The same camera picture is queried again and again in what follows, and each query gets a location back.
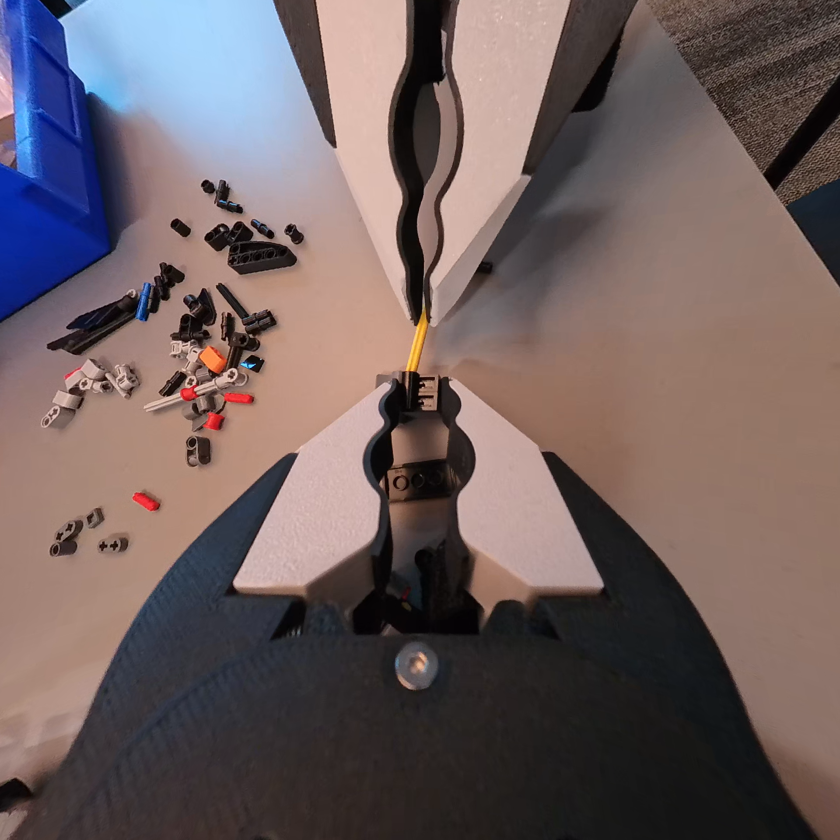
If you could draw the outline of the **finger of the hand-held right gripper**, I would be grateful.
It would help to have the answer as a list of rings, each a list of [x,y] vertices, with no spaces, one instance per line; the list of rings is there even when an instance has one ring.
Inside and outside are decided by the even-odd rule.
[[[317,1],[335,149],[387,279],[413,323],[424,306],[413,143],[415,3]]]
[[[458,163],[440,204],[429,321],[445,319],[529,184],[525,160],[570,10],[562,1],[457,2],[447,73]]]

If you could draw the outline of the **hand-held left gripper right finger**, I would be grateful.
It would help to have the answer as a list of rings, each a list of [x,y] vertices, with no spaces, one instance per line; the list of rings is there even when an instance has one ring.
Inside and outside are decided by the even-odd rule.
[[[447,386],[455,399],[449,441],[462,434],[468,445],[454,496],[465,588],[484,619],[501,602],[601,594],[602,576],[542,450],[462,382]]]

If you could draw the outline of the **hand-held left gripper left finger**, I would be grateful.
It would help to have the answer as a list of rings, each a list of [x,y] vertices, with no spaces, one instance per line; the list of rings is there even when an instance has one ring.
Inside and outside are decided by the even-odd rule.
[[[234,578],[239,593],[330,602],[352,611],[383,593],[392,571],[392,431],[396,380],[301,446]]]

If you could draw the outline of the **grey lego block assembly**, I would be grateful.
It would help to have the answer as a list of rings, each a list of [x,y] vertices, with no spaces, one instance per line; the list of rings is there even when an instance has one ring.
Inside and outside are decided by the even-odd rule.
[[[381,385],[394,380],[393,373],[379,373],[375,377],[375,384]],[[409,419],[401,416],[400,412],[398,425],[392,431],[393,466],[429,459],[444,459],[447,446],[448,427],[440,412],[439,398],[438,413]]]

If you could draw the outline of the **yellow lego axle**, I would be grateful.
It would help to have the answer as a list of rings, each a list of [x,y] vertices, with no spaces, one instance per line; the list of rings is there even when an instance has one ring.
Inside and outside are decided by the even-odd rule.
[[[426,307],[423,306],[421,315],[416,325],[412,346],[408,355],[406,364],[403,368],[406,373],[417,373],[424,351],[424,345],[427,338],[427,331],[429,328],[429,320],[427,316]]]

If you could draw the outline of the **black lego plate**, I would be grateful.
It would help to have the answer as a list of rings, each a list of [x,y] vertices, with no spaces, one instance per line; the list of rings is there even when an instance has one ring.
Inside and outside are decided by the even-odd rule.
[[[383,479],[391,503],[447,498],[455,488],[455,474],[445,459],[429,459],[394,466]]]

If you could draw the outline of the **long grey lego axle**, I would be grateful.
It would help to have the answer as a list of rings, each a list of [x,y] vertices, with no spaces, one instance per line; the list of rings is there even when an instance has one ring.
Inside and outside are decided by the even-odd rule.
[[[249,375],[244,369],[228,369],[225,373],[219,374],[204,383],[183,387],[177,394],[148,403],[143,406],[143,410],[147,413],[154,413],[180,403],[192,403],[200,396],[223,392],[235,386],[246,385],[248,382]]]

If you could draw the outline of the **cluster of black lego beams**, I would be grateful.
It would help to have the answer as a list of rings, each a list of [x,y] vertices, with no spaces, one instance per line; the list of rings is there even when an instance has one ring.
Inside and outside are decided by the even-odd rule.
[[[307,241],[299,226],[289,223],[279,233],[260,218],[247,218],[245,206],[238,201],[235,190],[224,178],[216,181],[204,179],[200,189],[226,217],[202,234],[197,234],[197,229],[185,219],[173,217],[169,228],[176,236],[183,239],[197,237],[206,248],[224,256],[226,265],[241,277],[285,270],[297,264],[295,248]]]

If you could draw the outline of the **pile of black lego pieces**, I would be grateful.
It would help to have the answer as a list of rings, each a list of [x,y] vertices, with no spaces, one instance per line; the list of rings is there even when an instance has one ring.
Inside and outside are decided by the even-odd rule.
[[[149,316],[159,311],[163,301],[170,300],[172,292],[177,291],[185,278],[183,270],[173,264],[161,263],[151,282],[154,288]],[[220,375],[208,370],[197,358],[207,346],[226,354],[227,368],[223,373],[233,368],[244,369],[247,373],[261,370],[264,362],[256,355],[260,348],[259,337],[277,326],[276,317],[268,309],[248,311],[223,283],[216,289],[229,305],[229,311],[216,310],[209,289],[202,288],[195,295],[184,296],[185,310],[170,338],[170,356],[180,363],[180,367],[161,388],[161,399],[177,394],[183,387],[198,385]],[[134,317],[140,290],[128,290],[120,299],[81,314],[67,325],[68,334],[48,343],[48,350],[82,356],[130,322],[141,322]],[[225,393],[203,396],[219,396],[224,400]]]

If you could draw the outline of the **cluster of dark grey connectors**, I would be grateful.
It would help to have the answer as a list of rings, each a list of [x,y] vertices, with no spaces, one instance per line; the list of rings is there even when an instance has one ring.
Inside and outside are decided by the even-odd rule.
[[[224,400],[219,396],[205,395],[199,397],[189,405],[187,415],[192,419],[192,434],[185,441],[185,462],[195,468],[206,466],[212,460],[212,445],[206,435],[200,434],[203,417],[210,412],[222,414]],[[101,507],[95,507],[83,518],[73,518],[66,521],[55,531],[49,545],[51,558],[66,557],[76,553],[78,540],[85,530],[95,529],[104,522]],[[125,533],[113,533],[97,541],[99,554],[124,553],[130,546],[130,538]]]

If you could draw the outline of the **black metal leg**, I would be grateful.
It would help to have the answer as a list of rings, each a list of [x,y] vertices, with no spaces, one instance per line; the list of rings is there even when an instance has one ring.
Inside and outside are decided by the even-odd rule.
[[[763,176],[772,189],[778,189],[824,133],[838,120],[838,116],[839,77],[826,90],[764,171]]]

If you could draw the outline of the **cluster of light grey connectors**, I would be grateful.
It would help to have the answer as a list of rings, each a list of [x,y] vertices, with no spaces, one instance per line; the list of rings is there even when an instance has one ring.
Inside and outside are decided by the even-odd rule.
[[[66,374],[49,410],[41,417],[43,429],[67,427],[91,396],[118,395],[129,400],[141,384],[136,367],[129,363],[108,366],[93,358]]]

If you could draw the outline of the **person's dark trousers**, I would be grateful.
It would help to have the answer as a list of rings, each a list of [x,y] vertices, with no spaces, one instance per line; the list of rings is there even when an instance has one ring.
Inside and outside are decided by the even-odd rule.
[[[839,180],[793,201],[787,210],[835,282],[839,283]]]

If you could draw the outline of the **blue plastic bin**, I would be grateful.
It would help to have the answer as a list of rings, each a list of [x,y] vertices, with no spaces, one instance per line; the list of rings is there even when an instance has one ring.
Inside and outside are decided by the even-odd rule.
[[[112,251],[87,91],[61,22],[5,4],[16,166],[1,170],[1,319]]]

